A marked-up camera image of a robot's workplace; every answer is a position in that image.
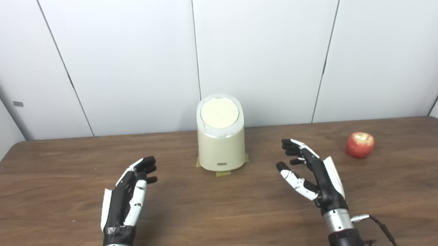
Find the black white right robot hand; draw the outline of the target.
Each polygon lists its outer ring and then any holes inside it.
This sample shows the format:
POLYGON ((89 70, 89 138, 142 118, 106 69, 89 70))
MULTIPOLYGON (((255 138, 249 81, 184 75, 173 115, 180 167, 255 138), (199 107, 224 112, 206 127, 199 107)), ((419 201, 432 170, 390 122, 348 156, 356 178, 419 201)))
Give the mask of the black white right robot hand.
POLYGON ((291 165, 306 166, 316 180, 316 183, 312 183, 293 172, 283 161, 278 162, 277 170, 296 192, 313 201, 321 214, 336 209, 349 210, 340 176, 331 157, 321 159, 307 144, 294 139, 283 139, 282 149, 287 156, 296 157, 290 160, 291 165))

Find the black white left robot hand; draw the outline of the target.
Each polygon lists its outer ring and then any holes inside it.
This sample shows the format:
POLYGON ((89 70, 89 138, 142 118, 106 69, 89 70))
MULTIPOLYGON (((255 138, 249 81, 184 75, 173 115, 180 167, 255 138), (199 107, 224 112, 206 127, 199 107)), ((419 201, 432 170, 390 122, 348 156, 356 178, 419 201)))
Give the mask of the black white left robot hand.
POLYGON ((157 182, 158 178, 148 177, 156 171, 154 156, 141 158, 131 164, 115 187, 105 189, 101 213, 103 246, 134 246, 136 224, 144 204, 147 185, 157 182))

